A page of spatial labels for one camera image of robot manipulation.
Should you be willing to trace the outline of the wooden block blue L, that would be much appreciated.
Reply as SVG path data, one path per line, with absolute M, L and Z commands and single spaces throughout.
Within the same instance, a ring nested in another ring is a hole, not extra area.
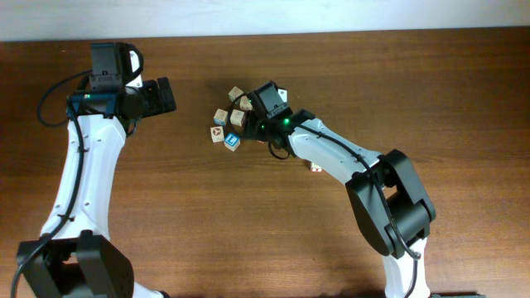
M 236 151 L 237 148 L 240 146 L 240 144 L 241 144 L 240 137 L 236 136 L 233 133 L 229 133 L 224 139 L 224 145 L 230 151 Z

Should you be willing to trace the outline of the wooden block Z bird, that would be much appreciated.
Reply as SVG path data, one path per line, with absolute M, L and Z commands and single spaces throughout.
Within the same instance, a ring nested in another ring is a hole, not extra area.
M 311 172 L 322 172 L 323 171 L 323 169 L 320 166 L 318 166 L 315 162 L 311 163 L 310 170 Z

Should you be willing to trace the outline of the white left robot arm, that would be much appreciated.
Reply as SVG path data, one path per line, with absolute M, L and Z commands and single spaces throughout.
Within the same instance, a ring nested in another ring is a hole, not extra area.
M 118 157 L 139 122 L 176 110 L 168 78 L 142 80 L 129 43 L 94 43 L 92 67 L 66 99 L 68 150 L 60 187 L 37 240 L 20 243 L 10 295 L 25 279 L 37 297 L 165 297 L 139 284 L 112 243 L 108 210 Z

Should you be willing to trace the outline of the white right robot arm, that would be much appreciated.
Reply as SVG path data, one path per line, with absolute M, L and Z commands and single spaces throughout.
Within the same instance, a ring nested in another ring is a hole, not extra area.
M 387 297 L 428 297 L 424 250 L 436 217 L 411 160 L 366 150 L 301 110 L 267 119 L 250 113 L 243 134 L 318 164 L 346 188 L 359 231 L 383 257 Z

